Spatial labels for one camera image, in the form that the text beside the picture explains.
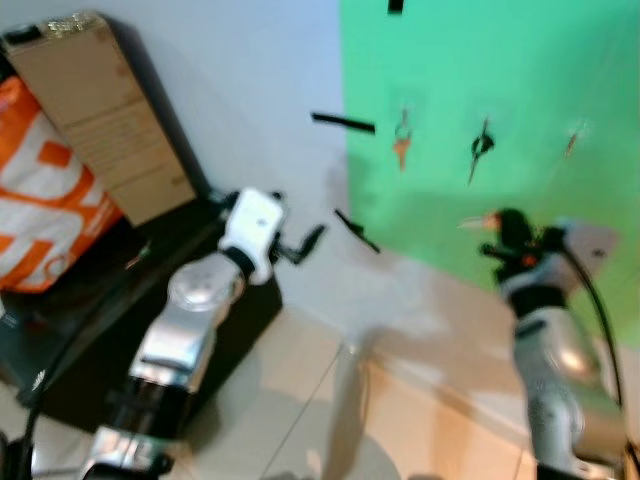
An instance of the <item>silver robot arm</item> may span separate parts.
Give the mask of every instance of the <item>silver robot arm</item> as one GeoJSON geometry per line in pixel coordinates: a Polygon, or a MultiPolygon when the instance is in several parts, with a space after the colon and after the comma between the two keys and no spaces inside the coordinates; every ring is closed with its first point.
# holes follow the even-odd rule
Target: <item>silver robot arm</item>
{"type": "Polygon", "coordinates": [[[565,299],[579,282],[559,251],[571,248],[593,270],[612,237],[565,223],[543,234],[542,244],[555,244],[545,250],[519,212],[503,211],[499,223],[500,245],[485,245],[483,253],[502,260],[497,283],[517,317],[514,360],[526,390],[538,478],[621,478],[623,412],[605,388],[589,334],[567,309],[565,299]]]}
{"type": "Polygon", "coordinates": [[[271,278],[271,258],[300,263],[324,230],[317,227],[299,251],[280,245],[285,212],[279,198],[243,190],[218,251],[173,274],[167,304],[147,330],[117,409],[97,430],[79,478],[149,479],[171,470],[190,401],[213,353],[216,328],[247,284],[271,278]]]}

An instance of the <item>orange and white bag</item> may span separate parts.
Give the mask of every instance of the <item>orange and white bag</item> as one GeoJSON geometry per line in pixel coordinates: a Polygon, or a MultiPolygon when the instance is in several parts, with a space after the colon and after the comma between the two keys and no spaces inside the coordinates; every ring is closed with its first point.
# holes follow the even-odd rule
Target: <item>orange and white bag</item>
{"type": "Polygon", "coordinates": [[[0,290],[52,285],[121,213],[25,84],[0,85],[0,290]]]}

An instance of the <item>green screen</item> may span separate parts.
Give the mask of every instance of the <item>green screen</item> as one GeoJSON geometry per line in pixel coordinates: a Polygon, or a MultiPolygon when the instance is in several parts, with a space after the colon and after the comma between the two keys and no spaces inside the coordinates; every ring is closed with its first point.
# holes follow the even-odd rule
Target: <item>green screen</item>
{"type": "MultiPolygon", "coordinates": [[[[537,225],[568,216],[613,227],[621,242],[597,285],[618,338],[640,346],[637,9],[406,0],[390,15],[383,0],[343,0],[345,110],[377,129],[347,134],[355,221],[381,245],[491,290],[496,264],[477,253],[491,234],[458,228],[465,218],[514,207],[537,225]],[[469,185],[485,119],[495,148],[469,185]]],[[[593,317],[584,294],[574,307],[593,317]]]]}

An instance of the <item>black table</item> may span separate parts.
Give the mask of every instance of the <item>black table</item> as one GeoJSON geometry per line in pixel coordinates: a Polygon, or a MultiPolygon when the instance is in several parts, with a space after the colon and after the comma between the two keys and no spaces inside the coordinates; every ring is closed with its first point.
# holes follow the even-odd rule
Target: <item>black table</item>
{"type": "MultiPolygon", "coordinates": [[[[2,293],[0,374],[28,406],[31,385],[79,322],[83,333],[45,395],[44,413],[87,431],[108,416],[105,399],[117,389],[149,324],[164,307],[171,274],[216,249],[221,208],[195,200],[132,228],[121,221],[43,294],[2,293]],[[148,246],[134,266],[128,262],[148,246]]],[[[250,287],[218,330],[216,350],[194,414],[251,349],[282,307],[275,279],[250,287]]]]}

